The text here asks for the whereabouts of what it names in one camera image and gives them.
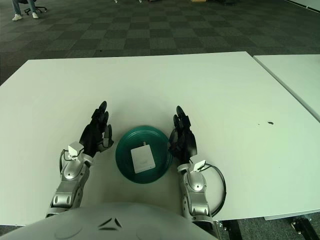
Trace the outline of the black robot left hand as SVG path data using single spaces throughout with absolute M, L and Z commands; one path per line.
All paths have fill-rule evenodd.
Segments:
M 93 112 L 90 123 L 80 137 L 79 143 L 83 145 L 84 154 L 93 158 L 97 152 L 101 153 L 114 144 L 112 125 L 108 124 L 108 119 L 107 102 L 103 101 Z

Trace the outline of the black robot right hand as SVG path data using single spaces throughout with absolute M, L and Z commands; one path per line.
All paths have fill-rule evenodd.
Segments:
M 197 144 L 190 127 L 190 119 L 183 109 L 178 105 L 176 114 L 173 116 L 174 129 L 168 141 L 168 152 L 180 164 L 188 164 L 191 157 L 197 155 Z

